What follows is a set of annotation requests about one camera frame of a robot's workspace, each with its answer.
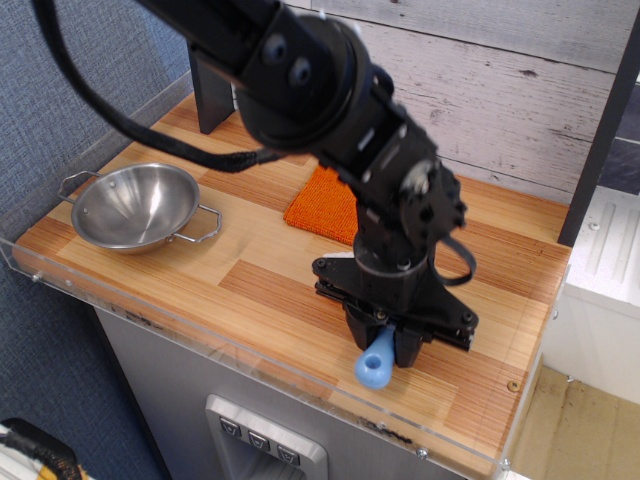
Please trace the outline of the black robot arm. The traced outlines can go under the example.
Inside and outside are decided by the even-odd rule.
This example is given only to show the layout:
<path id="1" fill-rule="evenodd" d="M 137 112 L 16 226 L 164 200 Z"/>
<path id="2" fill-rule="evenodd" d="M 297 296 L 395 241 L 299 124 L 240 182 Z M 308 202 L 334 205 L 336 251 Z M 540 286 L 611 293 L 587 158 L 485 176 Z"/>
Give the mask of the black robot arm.
<path id="1" fill-rule="evenodd" d="M 231 82 L 248 132 L 277 154 L 313 155 L 356 199 L 349 258 L 317 259 L 321 295 L 341 302 L 355 343 L 387 326 L 396 364 L 424 343 L 468 349 L 477 315 L 435 268 L 465 223 L 460 184 L 436 145 L 393 99 L 393 83 L 344 23 L 279 1 L 150 1 L 147 8 Z"/>

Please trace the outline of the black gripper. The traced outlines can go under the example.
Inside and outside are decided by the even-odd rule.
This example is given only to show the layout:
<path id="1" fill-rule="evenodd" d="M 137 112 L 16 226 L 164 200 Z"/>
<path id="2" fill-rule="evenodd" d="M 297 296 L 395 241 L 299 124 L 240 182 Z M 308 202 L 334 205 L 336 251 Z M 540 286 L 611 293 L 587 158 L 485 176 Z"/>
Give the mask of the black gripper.
<path id="1" fill-rule="evenodd" d="M 478 315 L 450 293 L 433 269 L 430 256 L 402 271 L 389 269 L 369 252 L 328 256 L 312 264 L 318 294 L 340 302 L 361 350 L 382 327 L 394 325 L 395 362 L 411 368 L 424 343 L 441 340 L 469 350 Z"/>

